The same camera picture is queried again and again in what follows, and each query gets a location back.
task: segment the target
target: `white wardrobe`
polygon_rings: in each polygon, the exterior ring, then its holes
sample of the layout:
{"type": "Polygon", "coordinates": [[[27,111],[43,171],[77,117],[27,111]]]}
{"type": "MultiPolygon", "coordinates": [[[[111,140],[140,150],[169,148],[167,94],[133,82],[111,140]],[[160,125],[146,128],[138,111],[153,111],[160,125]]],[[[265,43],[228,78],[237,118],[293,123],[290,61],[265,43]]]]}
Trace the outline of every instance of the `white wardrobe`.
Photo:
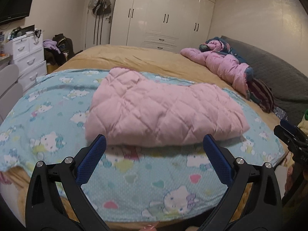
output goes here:
{"type": "Polygon", "coordinates": [[[207,40],[215,0],[116,0],[110,44],[178,53],[207,40]]]}

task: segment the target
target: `tan bedspread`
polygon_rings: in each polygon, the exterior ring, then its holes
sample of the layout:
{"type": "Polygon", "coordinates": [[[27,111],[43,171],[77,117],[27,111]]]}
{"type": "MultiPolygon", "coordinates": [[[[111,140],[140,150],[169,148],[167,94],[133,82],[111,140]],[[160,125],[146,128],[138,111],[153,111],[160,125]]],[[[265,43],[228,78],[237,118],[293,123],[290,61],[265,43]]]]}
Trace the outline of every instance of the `tan bedspread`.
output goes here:
{"type": "MultiPolygon", "coordinates": [[[[206,67],[190,61],[189,59],[163,50],[145,49],[128,46],[112,46],[104,45],[90,48],[72,58],[56,71],[66,69],[111,69],[113,67],[125,67],[136,71],[145,71],[162,76],[171,76],[186,79],[194,82],[214,83],[221,88],[234,89],[221,80],[217,75],[211,73],[206,67]]],[[[279,119],[274,113],[264,113],[261,108],[250,101],[246,102],[260,115],[262,120],[270,129],[274,129],[279,124],[279,119]]],[[[283,143],[284,150],[287,151],[286,145],[283,143]]],[[[10,169],[7,175],[15,183],[19,189],[18,206],[21,216],[25,212],[25,199],[27,195],[30,178],[23,169],[16,167],[10,169]]],[[[233,219],[237,219],[243,209],[244,202],[247,200],[250,191],[250,185],[247,186],[233,219]]],[[[62,199],[69,216],[77,220],[70,204],[66,199],[62,199]]],[[[107,225],[115,230],[122,228],[140,229],[147,223],[107,223],[107,225]]]]}

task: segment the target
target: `television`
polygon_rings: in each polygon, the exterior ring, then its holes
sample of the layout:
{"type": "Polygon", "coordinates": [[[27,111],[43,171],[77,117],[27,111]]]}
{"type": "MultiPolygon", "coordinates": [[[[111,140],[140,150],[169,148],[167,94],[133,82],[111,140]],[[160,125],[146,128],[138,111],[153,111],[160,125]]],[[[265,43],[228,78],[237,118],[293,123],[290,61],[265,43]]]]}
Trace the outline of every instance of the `television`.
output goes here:
{"type": "Polygon", "coordinates": [[[28,17],[32,0],[0,0],[0,25],[28,17]]]}

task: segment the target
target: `metal screw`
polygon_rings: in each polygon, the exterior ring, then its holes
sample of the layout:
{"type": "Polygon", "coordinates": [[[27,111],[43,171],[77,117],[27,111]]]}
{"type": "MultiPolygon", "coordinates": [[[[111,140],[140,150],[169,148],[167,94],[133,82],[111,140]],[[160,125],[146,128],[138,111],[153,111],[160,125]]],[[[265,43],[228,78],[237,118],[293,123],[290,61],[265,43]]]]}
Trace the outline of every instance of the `metal screw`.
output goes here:
{"type": "Polygon", "coordinates": [[[39,162],[36,164],[36,166],[37,166],[37,167],[41,167],[41,166],[43,166],[43,164],[44,164],[44,163],[43,163],[42,161],[39,161],[39,162]]]}
{"type": "Polygon", "coordinates": [[[266,163],[265,163],[265,166],[266,166],[267,168],[272,168],[272,165],[271,165],[269,162],[266,162],[266,163]]]}
{"type": "Polygon", "coordinates": [[[67,164],[71,163],[72,161],[73,161],[73,158],[71,158],[71,157],[67,157],[64,160],[64,162],[67,163],[67,164]]]}
{"type": "Polygon", "coordinates": [[[237,162],[238,164],[244,164],[244,159],[242,159],[242,158],[237,158],[237,159],[236,159],[236,162],[237,162]]]}

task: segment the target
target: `pink jacket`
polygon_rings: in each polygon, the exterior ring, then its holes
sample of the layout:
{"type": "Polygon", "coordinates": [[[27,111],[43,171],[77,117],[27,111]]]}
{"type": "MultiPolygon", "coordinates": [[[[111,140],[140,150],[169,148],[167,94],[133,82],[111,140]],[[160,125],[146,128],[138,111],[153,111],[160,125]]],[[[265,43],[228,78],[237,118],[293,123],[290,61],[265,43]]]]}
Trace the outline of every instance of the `pink jacket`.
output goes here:
{"type": "Polygon", "coordinates": [[[241,107],[218,86],[159,84],[139,72],[113,68],[93,95],[86,139],[143,147],[200,143],[249,129],[241,107]]]}
{"type": "MultiPolygon", "coordinates": [[[[218,41],[211,41],[207,44],[211,49],[220,51],[221,48],[216,44],[218,41]]],[[[233,55],[222,55],[214,51],[201,52],[198,49],[186,48],[181,50],[181,55],[191,61],[207,67],[212,73],[221,79],[232,84],[232,87],[249,99],[249,90],[246,81],[246,63],[239,64],[238,59],[233,55]]]]}

